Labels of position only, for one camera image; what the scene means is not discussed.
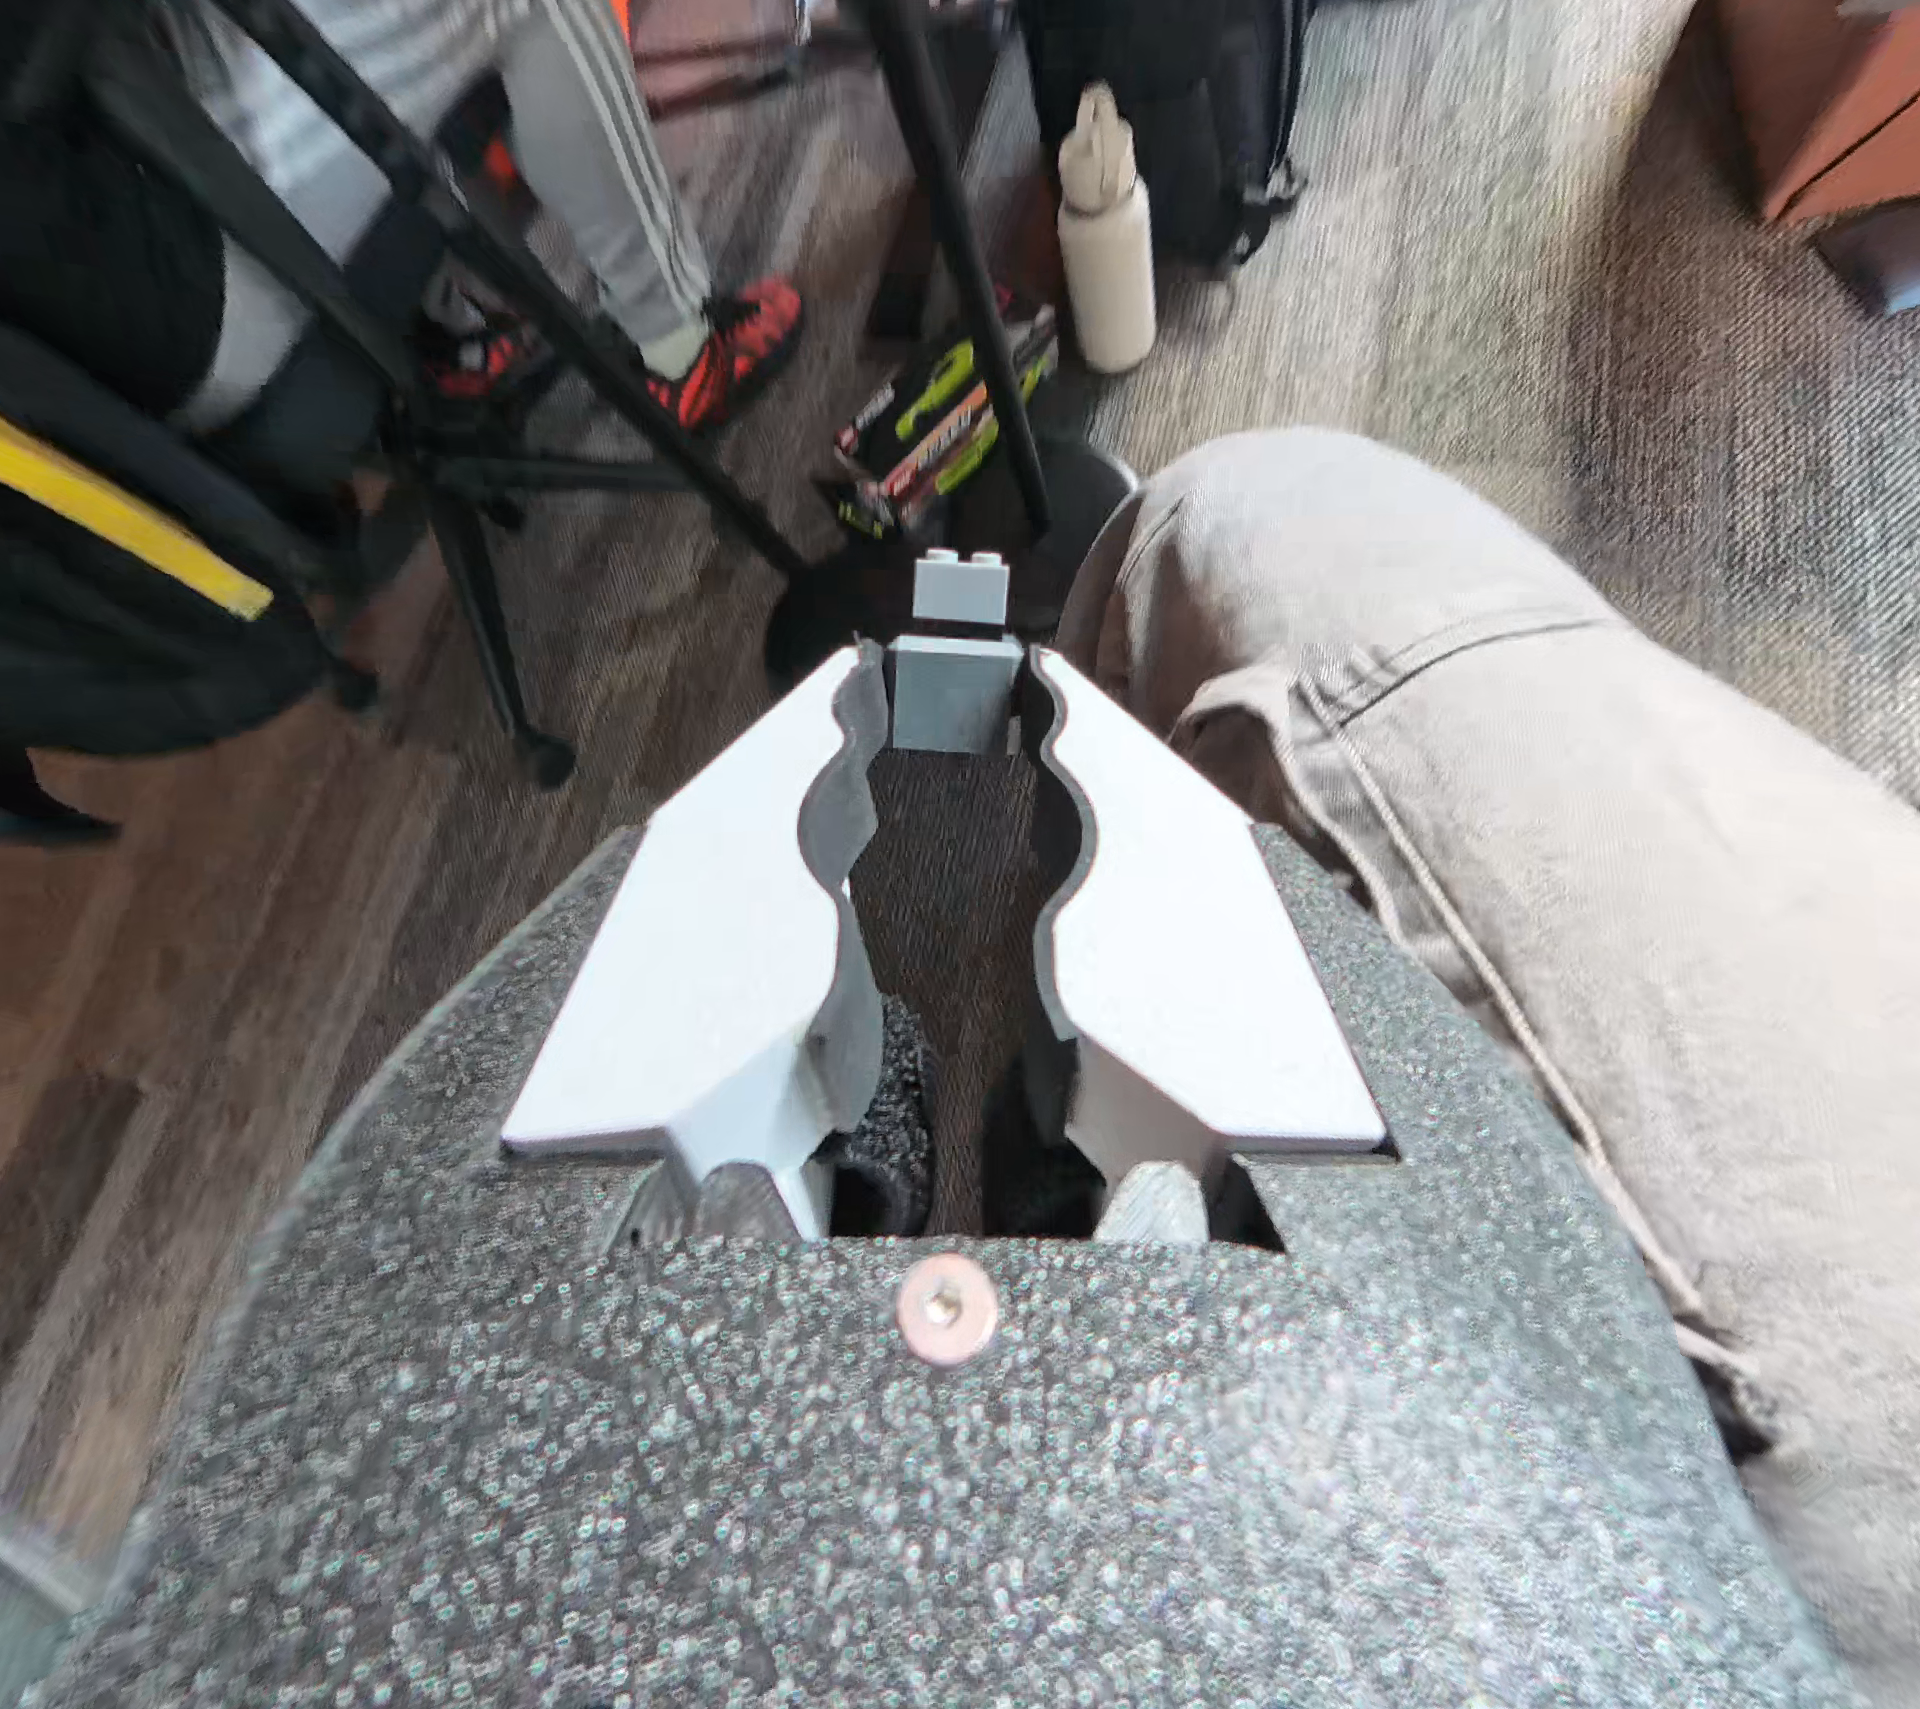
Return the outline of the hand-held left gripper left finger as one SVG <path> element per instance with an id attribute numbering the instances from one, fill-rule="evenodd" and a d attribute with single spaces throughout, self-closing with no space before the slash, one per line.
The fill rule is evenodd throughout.
<path id="1" fill-rule="evenodd" d="M 878 826 L 884 654 L 836 651 L 639 832 L 498 1145 L 660 1160 L 686 1201 L 761 1169 L 825 1238 L 819 1155 L 878 1093 L 884 1015 L 849 877 Z"/>

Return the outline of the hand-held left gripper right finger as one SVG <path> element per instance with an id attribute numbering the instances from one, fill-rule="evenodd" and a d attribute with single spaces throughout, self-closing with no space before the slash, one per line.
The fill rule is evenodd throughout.
<path id="1" fill-rule="evenodd" d="M 1025 1103 L 1095 1236 L 1258 1239 L 1254 1167 L 1387 1155 L 1387 1120 L 1246 811 L 1050 647 L 1022 679 L 1035 834 Z"/>

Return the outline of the grey lego assembly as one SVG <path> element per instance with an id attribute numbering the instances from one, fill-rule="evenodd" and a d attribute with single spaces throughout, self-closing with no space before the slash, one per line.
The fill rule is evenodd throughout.
<path id="1" fill-rule="evenodd" d="M 1028 654 L 1008 627 L 1009 593 L 994 551 L 936 546 L 915 559 L 905 628 L 884 652 L 893 751 L 1008 751 Z"/>

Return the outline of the person's right leg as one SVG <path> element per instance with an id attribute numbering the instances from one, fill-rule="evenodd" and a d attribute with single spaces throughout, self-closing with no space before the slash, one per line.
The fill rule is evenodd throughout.
<path id="1" fill-rule="evenodd" d="M 1873 1706 L 1917 1689 L 1915 812 L 1356 434 L 1190 451 L 1058 647 L 1531 1079 Z"/>

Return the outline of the person's leg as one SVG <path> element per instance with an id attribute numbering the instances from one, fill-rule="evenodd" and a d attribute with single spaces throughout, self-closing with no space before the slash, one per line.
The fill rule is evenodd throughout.
<path id="1" fill-rule="evenodd" d="M 1917 1689 L 1915 812 L 1356 434 L 1190 451 L 1058 647 L 1531 1079 L 1873 1706 Z"/>
<path id="2" fill-rule="evenodd" d="M 289 0 L 416 136 L 485 79 L 507 102 L 517 173 L 568 231 L 604 313 L 645 349 L 692 328 L 712 283 L 609 0 Z M 335 263 L 386 206 L 380 168 L 252 40 L 177 17 L 187 79 L 223 136 Z M 298 299 L 227 250 L 219 342 L 176 421 L 236 419 L 307 328 Z"/>

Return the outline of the white water bottle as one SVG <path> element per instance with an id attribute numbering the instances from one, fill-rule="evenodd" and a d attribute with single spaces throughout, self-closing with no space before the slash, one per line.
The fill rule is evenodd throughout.
<path id="1" fill-rule="evenodd" d="M 1058 243 L 1077 353 L 1101 376 L 1126 375 L 1157 335 L 1154 237 L 1134 129 L 1106 82 L 1080 92 L 1058 148 Z"/>

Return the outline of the black tripod stand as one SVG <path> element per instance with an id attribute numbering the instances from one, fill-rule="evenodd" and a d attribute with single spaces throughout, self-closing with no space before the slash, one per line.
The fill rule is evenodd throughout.
<path id="1" fill-rule="evenodd" d="M 193 91 L 193 84 L 191 84 L 191 81 L 187 79 L 187 72 L 185 72 L 185 61 L 184 61 L 185 43 L 184 43 L 184 39 L 182 39 L 182 34 L 180 34 L 177 17 L 191 17 L 193 22 L 197 22 L 199 17 L 201 17 L 201 13 L 204 13 L 206 9 L 204 9 L 201 2 L 197 2 L 197 0 L 176 0 L 176 2 L 174 2 L 174 0 L 154 0 L 154 2 L 156 2 L 156 6 L 161 6 L 161 15 L 158 17 L 158 21 L 164 21 L 164 22 L 168 24 L 174 40 L 176 40 L 177 47 L 180 47 L 180 48 L 177 48 L 177 51 L 180 51 L 180 52 L 177 52 L 177 54 L 180 54 L 177 58 L 180 58 L 180 65 L 184 65 L 184 69 L 182 69 L 182 72 L 184 72 L 184 76 L 185 76 L 184 86 L 189 86 L 189 89 Z M 498 95 L 499 95 L 499 101 L 504 102 L 504 111 L 506 111 L 504 140 L 512 140 L 507 97 L 506 97 L 504 86 L 502 86 L 496 79 L 479 81 L 479 82 L 468 92 L 468 97 L 462 98 L 462 101 L 449 111 L 449 115 L 451 115 L 453 111 L 463 109 L 463 106 L 468 104 L 468 98 L 476 97 L 476 91 L 479 91 L 481 84 L 485 84 L 485 86 L 496 84 Z M 517 173 L 517 177 L 520 177 L 526 192 L 536 201 L 538 206 L 541 206 L 541 204 L 538 202 L 538 199 L 533 196 L 531 188 L 527 186 L 527 182 L 521 178 L 520 173 Z M 347 265 L 349 265 L 349 268 L 351 268 L 354 272 L 357 272 L 357 268 L 359 268 L 361 263 L 363 263 L 363 256 L 365 256 L 367 263 L 371 263 L 371 256 L 367 256 L 367 253 L 365 253 L 365 250 L 367 250 L 365 246 L 371 243 L 371 237 L 376 235 L 376 231 L 378 231 L 381 237 L 386 235 L 386 231 L 384 231 L 381 224 L 386 223 L 387 213 L 391 213 L 391 211 L 387 208 L 389 202 L 391 202 L 391 196 L 387 196 L 386 206 L 380 211 L 380 215 L 378 215 L 376 221 L 371 223 L 370 231 L 361 237 L 359 245 L 357 245 L 357 246 L 354 249 L 354 253 L 345 259 L 345 263 L 341 263 L 341 267 L 347 267 Z M 252 256 L 252 260 L 254 260 L 257 267 L 261 267 L 267 275 L 271 275 L 271 271 L 257 260 L 257 253 L 248 254 L 248 253 L 245 253 L 236 241 L 232 241 L 229 237 L 227 237 L 227 250 L 237 250 L 237 253 L 244 254 L 244 256 Z M 491 311 L 491 309 L 488 309 L 488 306 L 481 304 L 479 289 L 481 289 L 483 284 L 472 283 L 472 281 L 469 281 L 469 272 L 463 272 L 463 271 L 466 271 L 466 267 L 463 267 L 463 265 L 455 267 L 455 260 L 453 260 L 451 256 L 444 263 L 444 267 L 435 265 L 435 275 L 434 275 L 434 278 L 430 281 L 430 284 L 426 286 L 426 291 L 421 293 L 421 317 L 434 318 L 434 321 L 438 321 L 438 322 L 444 322 L 444 325 L 449 327 L 449 328 L 463 328 L 463 327 L 477 325 L 477 322 L 481 321 L 481 313 L 483 313 L 483 311 Z M 600 284 L 597 284 L 597 283 L 593 283 L 593 284 L 595 284 L 595 289 L 597 289 L 600 303 L 604 303 Z M 512 317 L 516 317 L 516 318 L 521 318 L 521 317 L 516 314 L 512 309 L 507 309 L 507 311 L 504 311 L 504 313 L 506 313 L 506 314 L 512 314 Z M 636 349 L 636 347 L 634 347 L 634 342 L 617 328 L 617 325 L 605 314 L 605 311 L 601 311 L 601 314 L 604 314 L 604 318 L 607 318 L 607 321 L 611 322 L 617 340 L 638 356 L 639 372 L 641 372 L 641 376 L 645 376 L 643 363 L 641 363 L 641 349 Z M 318 388 L 319 376 L 318 376 L 318 375 L 314 375 L 311 379 L 306 376 L 306 371 L 307 371 L 309 367 L 311 367 L 314 371 L 319 368 L 319 364 L 314 363 L 314 358 L 307 354 L 307 350 L 311 350 L 311 353 L 321 353 L 321 347 L 319 347 L 319 344 L 321 344 L 321 342 L 319 342 L 321 338 L 319 338 L 318 335 L 314 335 L 314 338 L 311 338 L 309 342 L 304 338 L 306 333 L 307 333 L 307 328 L 309 328 L 309 321 L 306 321 L 306 330 L 300 335 L 300 340 L 295 342 L 295 347 L 291 349 L 291 353 L 288 353 L 285 361 L 280 364 L 280 368 L 275 371 L 273 379 L 267 380 L 267 384 L 257 393 L 257 397 L 255 397 L 236 419 L 232 419 L 232 421 L 229 421 L 227 425 L 223 425 L 223 427 L 216 427 L 216 429 L 210 429 L 210 430 L 195 430 L 195 429 L 189 429 L 189 427 L 185 427 L 185 425 L 182 423 L 184 429 L 185 429 L 185 430 L 191 430 L 191 433 L 207 433 L 207 434 L 210 434 L 210 433 L 216 433 L 216 430 L 219 430 L 219 433 L 229 430 L 229 429 L 233 429 L 233 425 L 237 425 L 237 423 L 242 421 L 242 417 L 245 417 L 248 410 L 250 410 L 255 403 L 259 403 L 270 390 L 278 393 L 278 390 L 284 387 L 284 383 L 291 383 L 291 384 L 294 384 L 294 390 L 288 393 L 288 395 L 294 395 L 294 393 L 300 393 L 302 384 L 306 384 L 306 387 L 309 388 L 309 395 L 300 393 L 300 407 L 304 408 L 304 414 L 298 417 L 300 427 L 294 427 L 295 419 L 291 419 L 291 417 L 289 417 L 288 423 L 285 423 L 285 427 L 291 429 L 291 437 L 294 437 L 291 444 L 285 444 L 285 439 L 281 437 L 280 442 L 278 442 L 278 444 L 271 444 L 271 446 L 273 446 L 273 448 L 288 448 L 288 451 L 289 451 L 289 453 L 285 455 L 285 461 L 288 461 L 288 466 L 289 466 L 289 474 L 291 474 L 291 476 L 298 473 L 300 476 L 321 476 L 321 479 L 323 479 L 323 476 L 328 474 L 325 463 L 332 461 L 333 448 L 335 448 L 335 446 L 337 446 L 337 448 L 347 448 L 347 444 L 341 444 L 340 439 L 337 439 L 337 434 L 335 434 L 335 430 L 340 429 L 337 421 L 325 421 L 325 423 L 323 423 L 323 397 L 319 395 L 319 388 Z"/>

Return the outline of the black bag yellow stripe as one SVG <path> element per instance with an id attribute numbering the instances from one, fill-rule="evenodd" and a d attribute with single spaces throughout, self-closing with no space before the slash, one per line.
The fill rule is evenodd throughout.
<path id="1" fill-rule="evenodd" d="M 4 0 L 4 844 L 118 826 L 54 796 L 36 751 L 174 754 L 323 681 L 370 682 L 316 609 L 357 614 L 371 545 L 345 465 L 319 484 L 177 414 L 212 371 L 227 235 L 104 112 L 96 82 L 180 89 L 142 0 Z"/>

